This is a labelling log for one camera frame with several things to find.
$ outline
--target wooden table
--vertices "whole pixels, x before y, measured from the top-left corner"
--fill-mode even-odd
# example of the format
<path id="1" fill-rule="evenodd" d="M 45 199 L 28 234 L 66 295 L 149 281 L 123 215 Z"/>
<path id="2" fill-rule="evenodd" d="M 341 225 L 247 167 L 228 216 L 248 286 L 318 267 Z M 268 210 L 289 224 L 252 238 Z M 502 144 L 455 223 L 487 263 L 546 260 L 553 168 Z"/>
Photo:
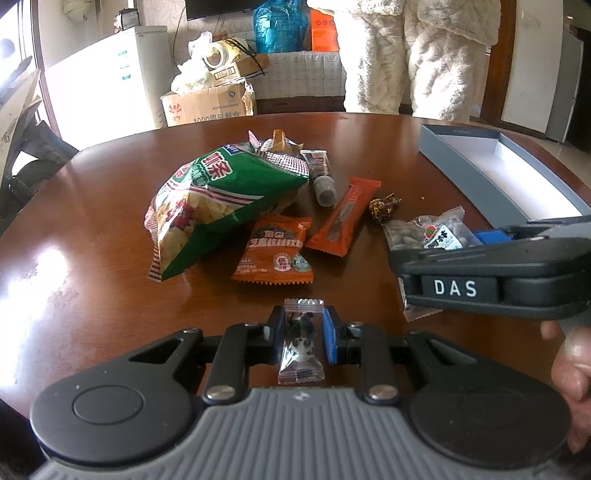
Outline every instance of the wooden table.
<path id="1" fill-rule="evenodd" d="M 309 286 L 263 286 L 230 280 L 248 237 L 243 228 L 183 275 L 147 279 L 152 244 L 144 215 L 180 165 L 228 142 L 283 128 L 308 148 L 328 150 L 339 194 L 349 175 L 379 179 L 380 194 L 401 198 L 397 218 L 440 214 L 462 205 L 473 230 L 488 227 L 468 200 L 418 153 L 421 121 L 346 113 L 260 115 L 184 125 L 84 150 L 49 181 L 0 238 L 0 397 L 24 415 L 49 384 L 175 330 L 205 335 L 247 320 L 266 320 L 285 298 L 321 298 L 344 321 L 380 325 L 390 335 L 423 328 L 549 381 L 556 342 L 543 342 L 531 320 L 444 312 L 407 323 L 379 225 L 363 220 L 349 255 L 304 250 L 316 274 Z M 532 141 L 515 137 L 582 198 L 591 192 Z M 304 192 L 291 215 L 330 210 Z M 354 367 L 328 368 L 326 383 L 353 384 Z M 251 385 L 275 385 L 277 368 L 251 369 Z"/>

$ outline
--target blue plastic bag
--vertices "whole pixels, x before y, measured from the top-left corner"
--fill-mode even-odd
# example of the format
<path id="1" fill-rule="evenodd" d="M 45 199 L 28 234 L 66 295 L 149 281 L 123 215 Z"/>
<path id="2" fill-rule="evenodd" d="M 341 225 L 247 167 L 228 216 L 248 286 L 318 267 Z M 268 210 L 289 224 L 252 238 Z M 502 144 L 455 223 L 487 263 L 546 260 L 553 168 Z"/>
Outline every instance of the blue plastic bag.
<path id="1" fill-rule="evenodd" d="M 301 0 L 268 0 L 255 10 L 258 53 L 302 50 L 309 21 L 301 4 Z"/>

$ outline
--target floor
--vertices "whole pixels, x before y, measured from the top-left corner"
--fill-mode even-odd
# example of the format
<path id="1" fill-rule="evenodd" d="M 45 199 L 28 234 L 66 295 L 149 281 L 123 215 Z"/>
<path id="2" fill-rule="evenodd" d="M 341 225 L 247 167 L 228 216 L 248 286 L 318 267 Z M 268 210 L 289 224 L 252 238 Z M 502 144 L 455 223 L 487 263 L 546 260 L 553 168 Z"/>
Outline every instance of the floor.
<path id="1" fill-rule="evenodd" d="M 583 180 L 587 187 L 591 188 L 591 154 L 549 140 L 539 140 L 537 138 L 533 140 L 558 158 L 571 172 Z"/>

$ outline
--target open box lid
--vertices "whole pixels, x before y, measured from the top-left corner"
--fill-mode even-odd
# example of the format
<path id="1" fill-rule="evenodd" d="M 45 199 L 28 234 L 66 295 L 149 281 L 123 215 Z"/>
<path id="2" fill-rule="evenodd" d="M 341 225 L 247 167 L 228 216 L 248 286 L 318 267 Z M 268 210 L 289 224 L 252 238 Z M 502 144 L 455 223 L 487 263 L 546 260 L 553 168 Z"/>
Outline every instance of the open box lid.
<path id="1" fill-rule="evenodd" d="M 494 228 L 591 215 L 554 172 L 496 130 L 423 125 L 419 147 Z"/>

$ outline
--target finger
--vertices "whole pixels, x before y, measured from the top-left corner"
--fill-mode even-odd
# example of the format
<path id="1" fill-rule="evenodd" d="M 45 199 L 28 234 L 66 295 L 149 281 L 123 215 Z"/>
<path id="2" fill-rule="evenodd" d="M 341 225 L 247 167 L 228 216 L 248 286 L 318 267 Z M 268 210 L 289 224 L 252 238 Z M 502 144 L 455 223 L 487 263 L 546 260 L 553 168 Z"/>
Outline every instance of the finger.
<path id="1" fill-rule="evenodd" d="M 571 452 L 578 453 L 591 437 L 591 398 L 581 402 L 575 402 L 567 396 L 564 399 L 573 416 L 567 443 Z"/>
<path id="2" fill-rule="evenodd" d="M 552 340 L 562 334 L 560 324 L 556 320 L 545 320 L 540 324 L 540 331 L 544 340 Z"/>
<path id="3" fill-rule="evenodd" d="M 570 429 L 569 436 L 566 439 L 569 450 L 573 452 L 573 454 L 579 453 L 583 450 L 588 441 L 589 435 L 585 432 L 581 432 L 576 427 Z"/>
<path id="4" fill-rule="evenodd" d="M 551 372 L 552 382 L 573 401 L 581 401 L 589 390 L 590 379 L 575 367 L 564 352 L 564 345 L 556 354 Z"/>
<path id="5" fill-rule="evenodd" d="M 591 376 L 591 329 L 577 327 L 564 341 L 566 358 L 578 369 Z"/>

